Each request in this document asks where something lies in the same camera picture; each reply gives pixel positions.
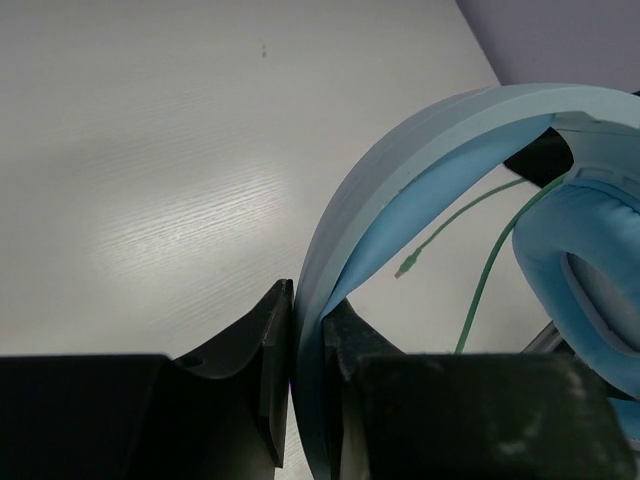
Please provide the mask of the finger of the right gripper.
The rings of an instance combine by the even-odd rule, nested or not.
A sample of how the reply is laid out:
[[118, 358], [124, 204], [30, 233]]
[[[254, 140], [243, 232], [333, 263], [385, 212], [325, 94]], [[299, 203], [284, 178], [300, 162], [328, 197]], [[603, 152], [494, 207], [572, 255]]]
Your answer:
[[573, 166], [572, 152], [563, 137], [547, 129], [531, 144], [509, 157], [503, 165], [529, 183], [544, 188]]

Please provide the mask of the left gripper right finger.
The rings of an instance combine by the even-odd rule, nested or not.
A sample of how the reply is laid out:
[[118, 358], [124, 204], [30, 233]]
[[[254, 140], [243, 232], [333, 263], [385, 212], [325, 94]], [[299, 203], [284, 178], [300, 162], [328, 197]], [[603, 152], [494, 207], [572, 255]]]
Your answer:
[[635, 479], [603, 382], [565, 354], [408, 354], [348, 302], [323, 321], [334, 479]]

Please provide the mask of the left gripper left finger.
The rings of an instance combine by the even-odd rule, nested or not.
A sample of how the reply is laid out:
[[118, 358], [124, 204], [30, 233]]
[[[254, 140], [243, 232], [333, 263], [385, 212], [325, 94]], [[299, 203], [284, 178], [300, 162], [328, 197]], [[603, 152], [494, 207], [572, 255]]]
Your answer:
[[271, 479], [284, 462], [293, 284], [194, 350], [7, 356], [5, 479]]

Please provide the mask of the light blue headphones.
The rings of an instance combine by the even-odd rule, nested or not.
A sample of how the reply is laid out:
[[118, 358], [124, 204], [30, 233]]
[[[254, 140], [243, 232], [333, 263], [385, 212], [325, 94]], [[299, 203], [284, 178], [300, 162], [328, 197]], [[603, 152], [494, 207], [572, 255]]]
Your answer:
[[312, 475], [330, 475], [321, 322], [505, 159], [548, 129], [573, 165], [507, 234], [533, 292], [578, 357], [624, 398], [639, 441], [639, 99], [573, 84], [474, 90], [409, 117], [354, 166], [311, 241], [295, 300], [293, 402]]

